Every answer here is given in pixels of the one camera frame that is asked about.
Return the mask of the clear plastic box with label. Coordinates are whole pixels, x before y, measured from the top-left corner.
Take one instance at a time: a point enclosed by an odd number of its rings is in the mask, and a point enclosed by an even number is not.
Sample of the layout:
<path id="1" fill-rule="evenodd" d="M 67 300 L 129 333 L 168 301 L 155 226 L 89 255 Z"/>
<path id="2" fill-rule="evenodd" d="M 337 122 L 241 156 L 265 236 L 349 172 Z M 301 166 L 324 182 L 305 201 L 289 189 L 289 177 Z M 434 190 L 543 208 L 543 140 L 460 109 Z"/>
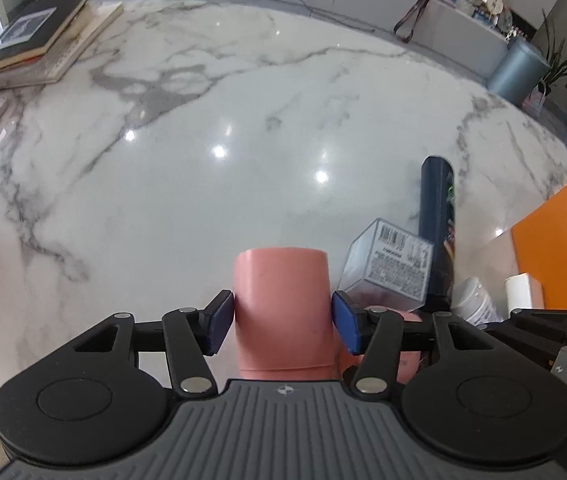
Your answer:
<path id="1" fill-rule="evenodd" d="M 425 304 L 433 244 L 378 218 L 349 246 L 338 290 L 362 307 L 411 312 Z"/>

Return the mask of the dark blue spray can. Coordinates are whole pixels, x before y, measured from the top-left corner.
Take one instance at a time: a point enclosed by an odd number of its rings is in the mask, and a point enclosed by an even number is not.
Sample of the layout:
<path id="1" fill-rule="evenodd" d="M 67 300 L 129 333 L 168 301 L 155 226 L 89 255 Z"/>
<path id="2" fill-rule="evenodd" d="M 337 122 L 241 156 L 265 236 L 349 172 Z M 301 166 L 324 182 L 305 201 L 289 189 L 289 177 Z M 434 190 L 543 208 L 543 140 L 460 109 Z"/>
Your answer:
<path id="1" fill-rule="evenodd" d="M 427 296 L 422 311 L 451 310 L 455 276 L 455 185 L 451 164 L 428 156 L 421 165 L 418 234 L 433 246 Z"/>

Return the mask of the grey metal trash bin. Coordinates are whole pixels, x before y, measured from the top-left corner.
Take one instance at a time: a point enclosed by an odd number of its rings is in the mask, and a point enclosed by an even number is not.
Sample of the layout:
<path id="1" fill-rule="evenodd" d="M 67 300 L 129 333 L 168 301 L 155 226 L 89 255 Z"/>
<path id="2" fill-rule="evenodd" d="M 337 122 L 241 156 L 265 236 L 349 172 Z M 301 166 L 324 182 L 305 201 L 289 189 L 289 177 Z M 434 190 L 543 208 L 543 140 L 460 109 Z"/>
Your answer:
<path id="1" fill-rule="evenodd" d="M 541 50 L 518 37 L 509 44 L 508 52 L 489 76 L 486 89 L 521 106 L 549 70 L 549 62 Z"/>

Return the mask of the potted green plant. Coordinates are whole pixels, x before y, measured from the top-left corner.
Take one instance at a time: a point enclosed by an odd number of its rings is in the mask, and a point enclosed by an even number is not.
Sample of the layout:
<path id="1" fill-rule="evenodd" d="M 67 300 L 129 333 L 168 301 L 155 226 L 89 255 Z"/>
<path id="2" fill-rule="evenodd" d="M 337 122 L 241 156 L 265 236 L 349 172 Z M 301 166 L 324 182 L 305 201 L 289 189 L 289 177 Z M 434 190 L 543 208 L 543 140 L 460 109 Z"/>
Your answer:
<path id="1" fill-rule="evenodd" d="M 538 29 L 541 34 L 540 42 L 533 42 L 535 47 L 541 51 L 541 56 L 545 58 L 548 70 L 541 77 L 537 88 L 545 98 L 553 92 L 553 86 L 561 79 L 567 78 L 567 47 L 565 38 L 559 39 L 556 26 L 552 18 L 549 18 L 545 10 L 541 10 L 543 24 Z"/>

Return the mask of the beige book under black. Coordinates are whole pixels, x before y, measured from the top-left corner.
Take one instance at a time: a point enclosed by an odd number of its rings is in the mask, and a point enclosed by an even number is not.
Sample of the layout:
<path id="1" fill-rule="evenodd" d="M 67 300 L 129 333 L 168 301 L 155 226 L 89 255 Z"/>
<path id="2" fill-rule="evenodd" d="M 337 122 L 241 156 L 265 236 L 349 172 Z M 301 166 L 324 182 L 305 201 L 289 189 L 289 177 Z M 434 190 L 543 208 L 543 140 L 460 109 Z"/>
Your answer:
<path id="1" fill-rule="evenodd" d="M 122 2 L 87 3 L 41 58 L 0 70 L 0 90 L 54 84 L 122 13 Z"/>

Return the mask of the black hardcover book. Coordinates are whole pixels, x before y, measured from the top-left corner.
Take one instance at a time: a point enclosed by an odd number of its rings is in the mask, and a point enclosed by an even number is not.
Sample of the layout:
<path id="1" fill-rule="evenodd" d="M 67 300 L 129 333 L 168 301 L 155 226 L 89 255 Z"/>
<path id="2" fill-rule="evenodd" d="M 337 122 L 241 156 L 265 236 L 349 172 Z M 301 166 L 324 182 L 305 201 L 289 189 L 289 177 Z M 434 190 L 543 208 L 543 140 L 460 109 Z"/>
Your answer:
<path id="1" fill-rule="evenodd" d="M 88 0 L 36 0 L 0 35 L 0 70 L 45 55 Z"/>

